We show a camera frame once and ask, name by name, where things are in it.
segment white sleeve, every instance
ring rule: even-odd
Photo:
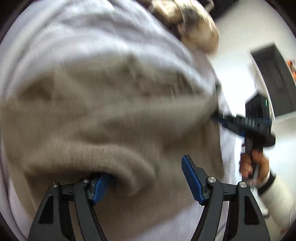
[[[277,226],[289,229],[296,219],[296,202],[280,177],[275,177],[261,199]]]

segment silver bolt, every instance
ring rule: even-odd
[[[208,180],[209,180],[209,182],[214,183],[214,182],[216,181],[216,178],[214,178],[214,177],[209,177]]]
[[[239,185],[240,185],[242,188],[247,187],[246,183],[244,183],[244,182],[240,182]]]
[[[58,182],[53,182],[52,187],[55,188],[55,187],[57,187],[58,184],[59,184]]]
[[[83,183],[87,183],[89,181],[89,178],[88,177],[83,177],[83,178],[81,178],[81,181]]]

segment blue textured pad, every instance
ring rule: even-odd
[[[94,205],[103,200],[103,197],[108,189],[112,176],[108,173],[102,173],[95,185],[94,197],[92,199]]]
[[[205,202],[204,196],[202,194],[202,185],[200,184],[200,181],[198,180],[194,170],[192,169],[190,163],[188,162],[186,157],[182,157],[182,170],[184,173],[184,176],[187,180],[187,183],[190,187],[191,193],[193,195],[193,198],[195,201],[198,201],[200,205],[203,205]]]

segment black wristband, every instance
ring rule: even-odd
[[[273,184],[275,177],[276,176],[270,172],[270,176],[269,176],[267,183],[265,183],[264,186],[262,186],[261,188],[258,189],[259,195],[262,195]]]

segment person's arm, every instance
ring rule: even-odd
[[[270,172],[269,161],[262,152],[253,151],[252,159],[260,164],[256,186],[258,194],[272,219],[283,230],[288,230],[296,219],[296,201],[280,177]],[[251,158],[243,153],[240,168],[243,177],[252,173]]]

